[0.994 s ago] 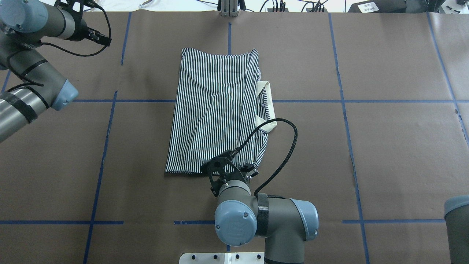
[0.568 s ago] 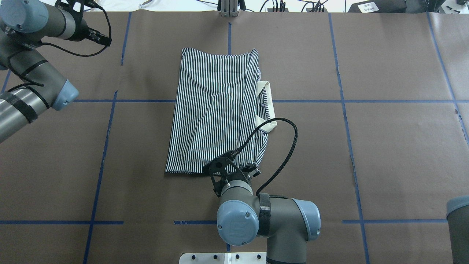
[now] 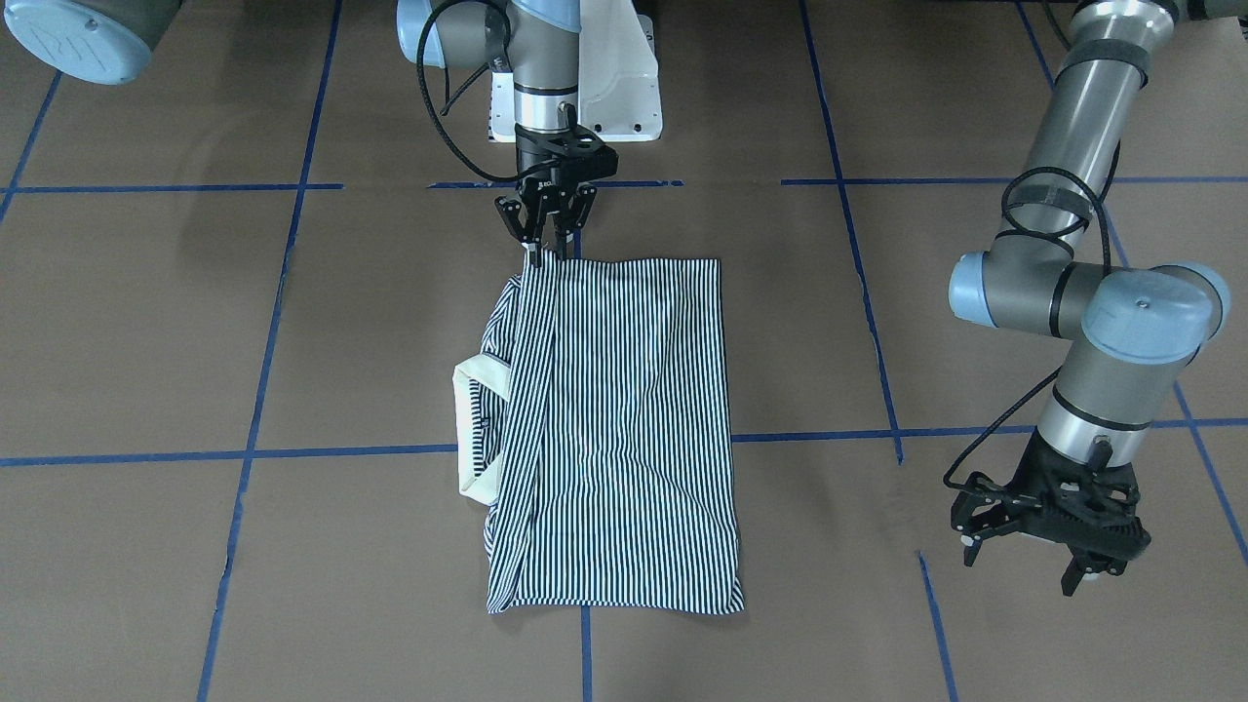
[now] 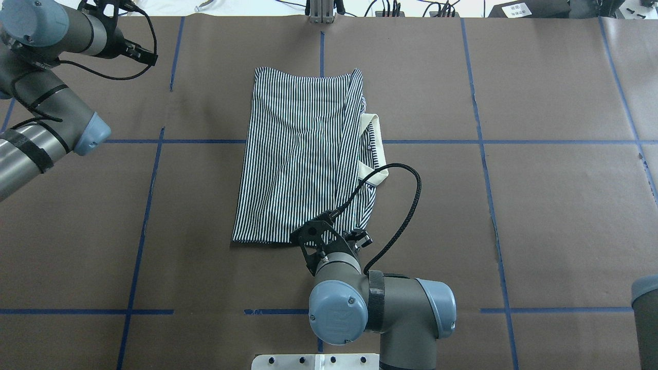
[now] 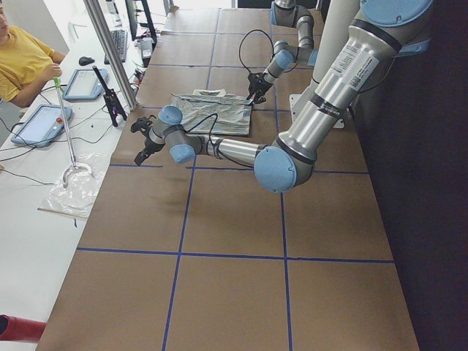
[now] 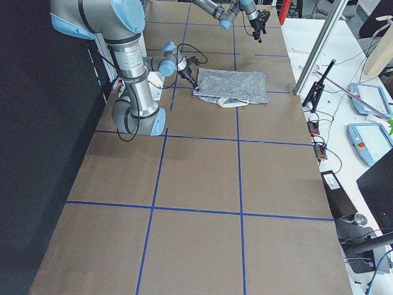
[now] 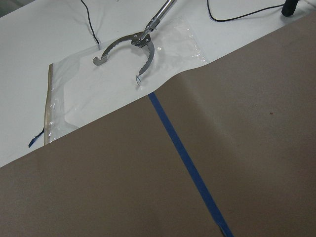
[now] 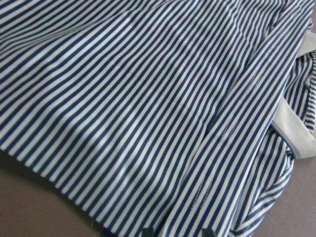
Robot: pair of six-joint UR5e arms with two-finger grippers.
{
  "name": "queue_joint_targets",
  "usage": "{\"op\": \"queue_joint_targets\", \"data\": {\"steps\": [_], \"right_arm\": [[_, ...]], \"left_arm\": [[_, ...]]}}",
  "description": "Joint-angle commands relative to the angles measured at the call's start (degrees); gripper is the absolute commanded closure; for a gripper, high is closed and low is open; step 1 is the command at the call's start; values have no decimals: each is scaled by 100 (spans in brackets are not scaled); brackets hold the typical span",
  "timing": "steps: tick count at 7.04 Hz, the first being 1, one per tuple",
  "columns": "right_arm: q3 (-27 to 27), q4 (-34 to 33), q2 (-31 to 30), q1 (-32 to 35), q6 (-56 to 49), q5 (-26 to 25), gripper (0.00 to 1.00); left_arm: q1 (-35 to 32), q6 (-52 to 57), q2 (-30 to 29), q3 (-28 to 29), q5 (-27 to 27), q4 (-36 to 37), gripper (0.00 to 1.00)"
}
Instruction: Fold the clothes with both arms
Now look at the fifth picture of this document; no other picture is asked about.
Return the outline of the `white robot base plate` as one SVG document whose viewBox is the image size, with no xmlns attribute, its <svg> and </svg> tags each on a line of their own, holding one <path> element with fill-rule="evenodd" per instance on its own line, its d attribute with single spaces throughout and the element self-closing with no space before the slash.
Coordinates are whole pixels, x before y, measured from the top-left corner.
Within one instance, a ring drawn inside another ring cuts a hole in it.
<svg viewBox="0 0 468 351">
<path fill-rule="evenodd" d="M 290 115 L 291 120 L 294 122 L 298 117 L 299 113 L 303 109 L 303 103 L 301 101 L 301 94 L 291 94 L 289 95 L 290 102 Z M 333 125 L 334 129 L 343 129 L 345 128 L 345 122 L 343 118 L 339 118 L 337 122 Z"/>
</svg>

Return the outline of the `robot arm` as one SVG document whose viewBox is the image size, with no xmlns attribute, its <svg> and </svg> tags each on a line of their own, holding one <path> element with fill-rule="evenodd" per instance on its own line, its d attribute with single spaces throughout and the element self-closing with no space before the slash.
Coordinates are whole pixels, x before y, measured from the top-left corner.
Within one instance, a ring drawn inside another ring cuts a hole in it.
<svg viewBox="0 0 468 351">
<path fill-rule="evenodd" d="M 262 72 L 248 74 L 248 96 L 252 104 L 265 101 L 265 95 L 280 76 L 296 64 L 313 67 L 318 50 L 314 48 L 314 18 L 310 11 L 295 1 L 272 1 L 271 24 L 295 29 L 298 32 L 298 44 L 289 45 L 284 40 L 273 44 L 273 55 L 269 65 Z"/>
<path fill-rule="evenodd" d="M 155 119 L 139 118 L 132 125 L 132 132 L 146 138 L 135 163 L 168 148 L 179 164 L 202 154 L 251 167 L 272 192 L 303 184 L 312 175 L 319 145 L 378 66 L 427 48 L 432 8 L 431 1 L 362 1 L 349 24 L 348 40 L 318 84 L 302 93 L 292 125 L 271 145 L 194 135 L 184 129 L 181 111 L 167 106 Z"/>
</svg>

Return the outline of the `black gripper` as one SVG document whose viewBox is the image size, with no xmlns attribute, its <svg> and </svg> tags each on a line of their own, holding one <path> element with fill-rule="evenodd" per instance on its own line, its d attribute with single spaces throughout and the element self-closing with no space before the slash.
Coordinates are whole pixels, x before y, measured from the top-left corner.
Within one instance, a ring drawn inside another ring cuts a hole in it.
<svg viewBox="0 0 468 351">
<path fill-rule="evenodd" d="M 266 101 L 265 94 L 273 86 L 264 75 L 248 75 L 249 95 L 246 98 L 252 104 L 261 104 Z"/>
<path fill-rule="evenodd" d="M 146 135 L 144 148 L 135 157 L 135 164 L 142 165 L 150 155 L 160 152 L 163 149 L 163 139 L 149 131 Z"/>
</svg>

